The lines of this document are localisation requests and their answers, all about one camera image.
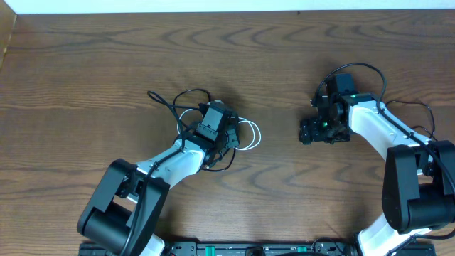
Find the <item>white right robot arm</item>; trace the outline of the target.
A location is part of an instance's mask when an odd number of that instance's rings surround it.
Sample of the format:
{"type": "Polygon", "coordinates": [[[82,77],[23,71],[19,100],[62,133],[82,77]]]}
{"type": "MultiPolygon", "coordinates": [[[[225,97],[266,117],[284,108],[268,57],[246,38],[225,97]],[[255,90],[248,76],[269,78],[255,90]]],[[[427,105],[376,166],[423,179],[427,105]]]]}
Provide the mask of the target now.
{"type": "Polygon", "coordinates": [[[416,239],[450,239],[431,231],[454,222],[454,144],[419,134],[394,116],[381,99],[356,90],[350,74],[328,75],[311,105],[317,116],[303,119],[302,144],[364,138],[385,160],[382,215],[357,234],[344,255],[398,255],[416,239]]]}

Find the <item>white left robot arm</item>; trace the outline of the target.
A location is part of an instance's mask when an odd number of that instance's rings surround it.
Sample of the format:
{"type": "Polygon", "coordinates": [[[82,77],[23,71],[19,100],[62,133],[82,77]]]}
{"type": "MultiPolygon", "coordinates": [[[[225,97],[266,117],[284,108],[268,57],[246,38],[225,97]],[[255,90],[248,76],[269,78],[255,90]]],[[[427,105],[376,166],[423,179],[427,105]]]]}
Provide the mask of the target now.
{"type": "Polygon", "coordinates": [[[161,255],[166,243],[154,230],[168,192],[212,167],[239,144],[238,114],[220,100],[200,105],[203,120],[182,129],[159,155],[131,164],[113,161],[77,223],[79,234],[108,255],[161,255]]]}

